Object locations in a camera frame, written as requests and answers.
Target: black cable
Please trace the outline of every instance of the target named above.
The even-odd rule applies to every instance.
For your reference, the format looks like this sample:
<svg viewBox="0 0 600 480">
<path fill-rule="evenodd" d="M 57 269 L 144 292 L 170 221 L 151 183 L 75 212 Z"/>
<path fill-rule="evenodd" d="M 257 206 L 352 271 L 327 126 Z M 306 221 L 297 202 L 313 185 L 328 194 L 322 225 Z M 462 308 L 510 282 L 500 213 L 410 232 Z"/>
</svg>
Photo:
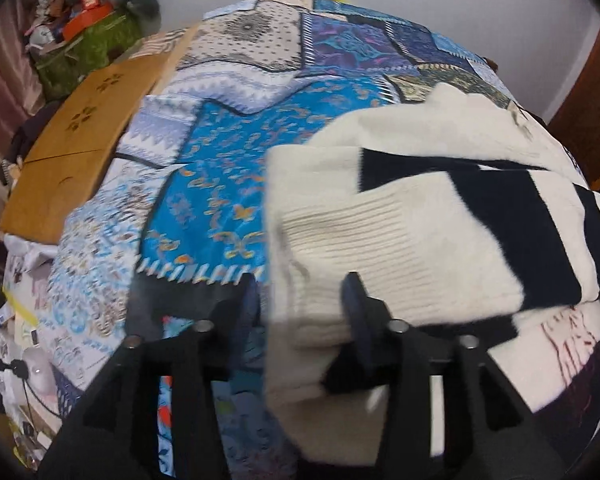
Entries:
<svg viewBox="0 0 600 480">
<path fill-rule="evenodd" d="M 29 381 L 26 381 L 27 386 L 29 387 L 29 389 L 31 390 L 31 394 L 36 398 L 36 400 L 40 403 L 40 405 L 42 405 L 42 407 L 47 410 L 49 413 L 51 413 L 51 415 L 56 416 L 57 418 L 59 418 L 60 420 L 62 420 L 62 416 L 60 416 L 58 413 L 56 413 L 55 411 L 53 411 L 51 408 L 47 407 L 47 405 L 42 402 L 42 400 L 40 400 L 40 397 L 38 397 L 35 393 L 35 391 L 33 390 L 33 388 L 31 387 L 31 385 L 29 384 Z"/>
<path fill-rule="evenodd" d="M 38 430 L 36 429 L 36 425 L 33 422 L 33 412 L 31 411 L 31 404 L 29 403 L 29 396 L 27 395 L 27 387 L 25 386 L 24 379 L 21 379 L 21 380 L 22 380 L 22 389 L 24 390 L 24 398 L 27 399 L 27 407 L 29 408 L 29 418 L 31 419 L 31 427 L 33 428 L 33 431 L 37 435 Z"/>
</svg>

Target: paisley pattern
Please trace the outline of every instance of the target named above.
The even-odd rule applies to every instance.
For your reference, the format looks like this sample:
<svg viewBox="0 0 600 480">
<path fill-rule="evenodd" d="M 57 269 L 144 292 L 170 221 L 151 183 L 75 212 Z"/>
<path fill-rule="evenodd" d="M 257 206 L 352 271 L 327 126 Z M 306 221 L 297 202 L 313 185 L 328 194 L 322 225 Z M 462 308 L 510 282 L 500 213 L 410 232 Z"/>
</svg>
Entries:
<svg viewBox="0 0 600 480">
<path fill-rule="evenodd" d="M 441 81 L 506 107 L 482 66 L 421 25 L 330 0 L 245 0 L 206 14 L 165 93 L 142 102 L 99 192 L 67 219 L 39 312 L 54 366 L 89 384 L 123 336 L 133 272 L 179 283 L 254 272 L 266 312 L 267 148 L 305 142 L 350 110 L 423 100 Z M 191 323 L 167 317 L 164 336 Z M 262 400 L 265 338 L 253 328 L 230 380 L 212 385 L 234 480 L 296 471 Z M 158 453 L 173 475 L 170 406 L 164 377 Z"/>
</svg>

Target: brown door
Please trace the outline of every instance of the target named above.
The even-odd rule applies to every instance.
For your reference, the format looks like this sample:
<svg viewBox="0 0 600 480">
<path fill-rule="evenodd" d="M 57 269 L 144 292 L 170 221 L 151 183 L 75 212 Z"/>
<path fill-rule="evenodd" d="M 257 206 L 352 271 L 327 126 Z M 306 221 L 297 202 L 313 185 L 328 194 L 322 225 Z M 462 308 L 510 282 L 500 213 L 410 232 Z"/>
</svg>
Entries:
<svg viewBox="0 0 600 480">
<path fill-rule="evenodd" d="M 591 188 L 600 190 L 600 33 L 548 129 L 573 153 Z"/>
</svg>

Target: black mandala print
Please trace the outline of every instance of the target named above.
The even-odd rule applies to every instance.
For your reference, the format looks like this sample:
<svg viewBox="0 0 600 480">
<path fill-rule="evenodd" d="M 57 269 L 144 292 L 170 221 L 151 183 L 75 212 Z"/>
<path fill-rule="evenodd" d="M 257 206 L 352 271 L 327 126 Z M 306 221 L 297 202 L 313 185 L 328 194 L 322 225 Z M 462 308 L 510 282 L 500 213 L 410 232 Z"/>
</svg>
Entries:
<svg viewBox="0 0 600 480">
<path fill-rule="evenodd" d="M 235 19 L 226 22 L 222 33 L 231 36 L 235 41 L 257 43 L 262 36 L 271 32 L 271 20 L 271 16 L 260 12 L 236 16 Z"/>
</svg>

